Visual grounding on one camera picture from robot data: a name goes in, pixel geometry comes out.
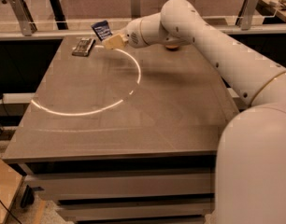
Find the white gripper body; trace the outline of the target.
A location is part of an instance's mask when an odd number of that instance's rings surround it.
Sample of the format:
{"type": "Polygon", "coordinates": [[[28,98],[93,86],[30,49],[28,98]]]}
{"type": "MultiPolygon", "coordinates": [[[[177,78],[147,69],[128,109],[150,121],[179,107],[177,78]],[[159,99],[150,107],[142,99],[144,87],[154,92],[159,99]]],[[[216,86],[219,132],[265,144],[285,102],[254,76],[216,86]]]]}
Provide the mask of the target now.
{"type": "Polygon", "coordinates": [[[123,36],[127,39],[128,44],[133,48],[144,48],[147,43],[141,33],[142,18],[131,20],[124,28],[121,29],[123,36]]]}

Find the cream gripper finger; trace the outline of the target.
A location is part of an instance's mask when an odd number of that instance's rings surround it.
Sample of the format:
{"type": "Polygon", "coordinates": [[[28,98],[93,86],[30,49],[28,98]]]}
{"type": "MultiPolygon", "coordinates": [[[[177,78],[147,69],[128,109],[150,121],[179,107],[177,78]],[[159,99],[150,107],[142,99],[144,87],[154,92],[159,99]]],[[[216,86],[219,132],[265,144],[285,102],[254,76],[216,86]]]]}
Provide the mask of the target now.
{"type": "Polygon", "coordinates": [[[125,35],[115,34],[102,41],[106,49],[123,49],[128,42],[125,35]]]}

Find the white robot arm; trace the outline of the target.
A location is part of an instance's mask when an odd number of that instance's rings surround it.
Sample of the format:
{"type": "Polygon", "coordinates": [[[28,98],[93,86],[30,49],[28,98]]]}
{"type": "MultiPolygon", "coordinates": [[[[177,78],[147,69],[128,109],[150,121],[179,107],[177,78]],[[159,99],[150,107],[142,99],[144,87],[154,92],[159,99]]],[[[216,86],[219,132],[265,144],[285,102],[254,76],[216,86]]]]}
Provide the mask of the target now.
{"type": "Polygon", "coordinates": [[[187,0],[133,20],[104,46],[191,44],[246,110],[222,132],[215,171],[217,224],[286,224],[286,68],[202,19],[187,0]]]}

